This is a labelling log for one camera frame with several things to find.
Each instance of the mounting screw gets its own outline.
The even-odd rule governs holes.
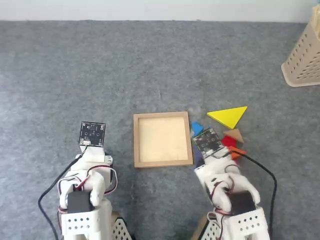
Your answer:
[[[109,155],[104,156],[104,162],[105,162],[106,164],[112,165],[113,161],[114,161],[114,160],[113,160],[112,156],[109,156]]]

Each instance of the black cable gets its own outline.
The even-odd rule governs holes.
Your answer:
[[[272,197],[271,197],[271,204],[270,204],[270,216],[269,216],[269,234],[270,234],[270,238],[272,239],[273,237],[273,223],[274,223],[274,208],[275,208],[275,200],[276,200],[276,193],[277,193],[277,188],[278,188],[278,183],[277,183],[277,179],[275,177],[275,175],[265,166],[263,166],[260,162],[257,162],[256,160],[252,159],[251,157],[238,152],[238,151],[230,151],[227,154],[224,155],[224,157],[228,156],[231,153],[235,153],[235,154],[239,154],[242,157],[245,157],[246,159],[250,160],[251,162],[253,162],[254,164],[258,165],[260,168],[262,168],[264,171],[266,171],[273,179],[274,182],[274,187],[273,187],[273,193],[272,193]]]
[[[51,219],[49,218],[49,216],[47,215],[47,213],[45,212],[45,210],[43,209],[42,205],[41,205],[41,201],[42,199],[51,191],[51,189],[57,184],[57,182],[59,181],[59,179],[69,170],[69,168],[71,168],[71,166],[73,164],[75,164],[76,162],[78,162],[78,160],[80,158],[82,158],[82,156],[84,155],[85,151],[87,150],[88,146],[85,147],[84,151],[75,159],[73,160],[64,170],[63,172],[61,172],[59,174],[59,176],[53,181],[53,183],[48,187],[47,190],[45,190],[41,196],[39,197],[38,199],[38,207],[41,211],[41,213],[43,214],[43,216],[45,217],[46,221],[49,223],[52,231],[53,231],[53,234],[54,234],[54,238],[55,240],[59,240],[59,237],[58,237],[58,234],[57,234],[57,231],[56,231],[56,228],[55,226],[53,225]]]

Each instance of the brown tangram piece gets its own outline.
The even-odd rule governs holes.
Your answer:
[[[241,133],[240,133],[240,131],[239,131],[238,128],[233,129],[233,130],[230,130],[230,131],[225,131],[224,134],[225,134],[226,136],[229,136],[229,137],[237,140],[237,141],[240,142],[240,143],[243,143],[243,144],[245,143],[245,141],[244,141],[244,139],[242,138]]]

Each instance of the orange tangram piece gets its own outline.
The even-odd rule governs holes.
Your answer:
[[[229,151],[237,151],[237,152],[239,152],[239,153],[241,153],[241,154],[246,154],[246,152],[245,151],[243,151],[243,150],[241,150],[241,149],[239,149],[239,148],[236,148],[236,147],[234,147],[234,146],[228,146],[228,149],[229,149]],[[231,157],[232,157],[232,160],[236,160],[238,157],[240,157],[241,155],[239,155],[239,154],[237,154],[237,153],[235,153],[235,152],[233,152],[232,154],[231,154]]]

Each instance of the wooden frame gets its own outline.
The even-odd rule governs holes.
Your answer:
[[[135,168],[183,166],[193,164],[189,117],[187,111],[134,114],[133,135]],[[157,143],[157,147],[151,146],[158,139],[160,139],[160,144]],[[165,151],[168,150],[171,147],[170,143],[173,143],[173,152],[161,152],[162,147],[165,148]],[[153,153],[154,159],[147,159],[150,157],[150,154]]]

